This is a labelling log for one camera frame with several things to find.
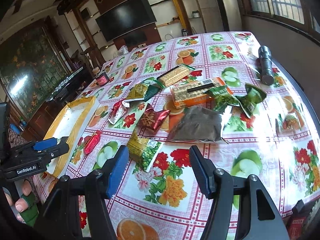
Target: television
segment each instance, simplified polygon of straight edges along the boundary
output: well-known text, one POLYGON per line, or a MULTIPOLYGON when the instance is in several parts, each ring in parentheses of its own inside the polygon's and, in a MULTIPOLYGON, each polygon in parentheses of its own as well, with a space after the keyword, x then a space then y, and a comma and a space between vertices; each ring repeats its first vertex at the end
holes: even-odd
POLYGON ((148 0, 126 0, 96 19, 107 41, 150 23, 155 23, 148 0))

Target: hand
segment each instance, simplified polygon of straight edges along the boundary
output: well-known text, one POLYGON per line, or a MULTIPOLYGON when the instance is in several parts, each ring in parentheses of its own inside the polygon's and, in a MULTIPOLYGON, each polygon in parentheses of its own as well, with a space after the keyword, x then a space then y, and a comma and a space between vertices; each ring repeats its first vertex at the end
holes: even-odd
MULTIPOLYGON (((32 187, 31 187, 29 181, 25 180, 22 184, 23 194, 28 196, 31 193, 31 191, 32 191, 32 187)), ((12 206, 13 205, 12 198, 7 193, 4 193, 4 194, 7 198, 9 205, 12 206)), ((28 203, 23 198, 20 198, 14 205, 15 205, 16 209, 18 210, 18 212, 23 212, 29 207, 28 203)), ((17 219, 21 222, 24 222, 24 220, 20 214, 17 215, 17 219)))

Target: fruit-patterned tablecloth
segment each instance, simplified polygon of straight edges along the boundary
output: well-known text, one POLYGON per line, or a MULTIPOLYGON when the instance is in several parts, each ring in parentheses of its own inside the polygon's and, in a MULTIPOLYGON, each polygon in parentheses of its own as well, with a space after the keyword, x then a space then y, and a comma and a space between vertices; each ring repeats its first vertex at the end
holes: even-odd
MULTIPOLYGON (((274 84, 261 83, 259 47, 249 32, 206 33, 153 44, 109 61, 106 70, 110 83, 97 87, 93 82, 80 95, 95 95, 100 107, 78 142, 66 174, 71 178, 85 176, 97 166, 98 155, 110 158, 121 144, 126 145, 147 103, 131 103, 129 112, 111 125, 107 118, 114 103, 125 98, 135 84, 185 63, 195 71, 178 84, 221 77, 235 95, 246 94, 245 83, 259 86, 267 93, 250 119, 239 108, 233 109, 223 132, 229 144, 198 144, 198 148, 205 158, 232 175, 257 174, 282 217, 287 217, 298 200, 308 201, 319 195, 319 136, 300 95, 276 65, 273 65, 274 84), (282 130, 286 121, 295 130, 282 130), (96 130, 102 131, 101 141, 85 156, 84 142, 96 130)), ((138 135, 165 141, 184 111, 174 108, 169 88, 148 103, 156 111, 170 109, 169 122, 157 134, 138 127, 138 135)), ((211 108, 212 104, 202 106, 211 108)), ((148 173, 129 161, 117 193, 107 201, 119 239, 200 239, 212 201, 199 191, 188 157, 191 145, 165 142, 148 173)), ((44 202, 56 179, 40 174, 34 177, 34 182, 44 202)), ((88 236, 84 197, 79 198, 79 207, 83 235, 88 236)), ((235 198, 228 239, 234 238, 237 208, 235 198)))

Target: window frame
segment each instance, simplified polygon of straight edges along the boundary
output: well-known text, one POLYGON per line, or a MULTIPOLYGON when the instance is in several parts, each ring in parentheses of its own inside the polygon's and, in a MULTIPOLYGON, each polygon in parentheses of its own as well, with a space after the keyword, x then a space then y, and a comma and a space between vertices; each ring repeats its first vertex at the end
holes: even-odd
POLYGON ((268 8, 270 11, 269 13, 254 11, 251 0, 238 0, 238 3, 239 3, 239 9, 242 15, 264 18, 268 21, 272 21, 276 24, 280 24, 284 27, 290 28, 291 30, 299 34, 303 34, 307 38, 311 39, 313 42, 320 45, 320 33, 318 33, 313 28, 313 18, 304 0, 300 0, 302 15, 304 18, 304 24, 298 21, 292 20, 290 18, 286 18, 286 17, 272 13, 273 6, 272 4, 270 4, 272 3, 272 0, 267 0, 268 8))

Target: barcode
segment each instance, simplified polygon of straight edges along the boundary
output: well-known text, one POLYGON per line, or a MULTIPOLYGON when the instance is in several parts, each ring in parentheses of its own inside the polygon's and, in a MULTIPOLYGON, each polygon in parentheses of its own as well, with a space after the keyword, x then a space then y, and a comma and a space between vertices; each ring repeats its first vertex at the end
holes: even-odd
POLYGON ((152 148, 155 148, 157 143, 158 143, 157 141, 149 140, 147 143, 147 146, 151 146, 152 148))
POLYGON ((209 79, 202 80, 201 83, 203 85, 210 84, 210 83, 212 83, 212 79, 209 78, 209 79))

